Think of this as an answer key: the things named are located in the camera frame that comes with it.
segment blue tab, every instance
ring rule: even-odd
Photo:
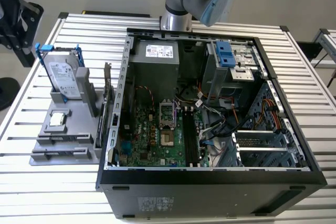
[[[54,46],[53,45],[43,45],[41,47],[41,51],[42,52],[52,52],[54,49]]]
[[[216,42],[216,53],[220,58],[220,66],[233,68],[236,66],[236,59],[232,52],[231,45],[227,41]]]

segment power supply label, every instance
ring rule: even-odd
[[[50,62],[49,66],[59,92],[69,99],[80,98],[79,89],[71,66],[67,63],[59,62]]]
[[[144,212],[171,211],[174,197],[138,197],[139,210]]]
[[[172,46],[147,45],[146,57],[173,58]]]

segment green circuit board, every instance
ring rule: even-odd
[[[186,166],[182,112],[181,110],[176,112],[176,127],[173,131],[170,129],[160,130],[158,109],[159,107],[155,108],[153,114],[151,108],[141,106],[136,108],[131,153],[127,157],[128,167]],[[150,114],[153,115],[152,121],[150,121]],[[195,129],[203,124],[200,111],[195,111],[194,120]],[[207,154],[199,163],[201,167],[208,166]]]

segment motherboard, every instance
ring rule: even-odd
[[[168,103],[161,106],[146,107],[138,105],[135,109],[134,133],[131,141],[122,142],[122,155],[120,165],[128,167],[139,166],[165,166],[185,167],[192,166],[187,162],[189,146],[186,146],[185,127],[183,125],[183,110],[168,108]],[[208,167],[206,150],[201,157],[201,149],[198,143],[199,130],[203,128],[202,113],[196,110],[190,113],[194,127],[191,127],[193,151],[197,155],[196,167]],[[163,126],[162,121],[171,121],[170,126]]]

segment aluminum work table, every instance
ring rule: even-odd
[[[80,44],[90,81],[103,87],[105,62],[118,82],[126,28],[158,29],[157,18],[69,14],[46,43]],[[193,23],[196,33],[259,37],[281,87],[323,170],[328,185],[277,217],[130,220],[141,223],[336,223],[336,102],[289,32],[279,26]],[[0,223],[115,223],[105,195],[95,191],[98,165],[30,166],[30,153],[46,116],[50,82],[36,60],[0,126]]]

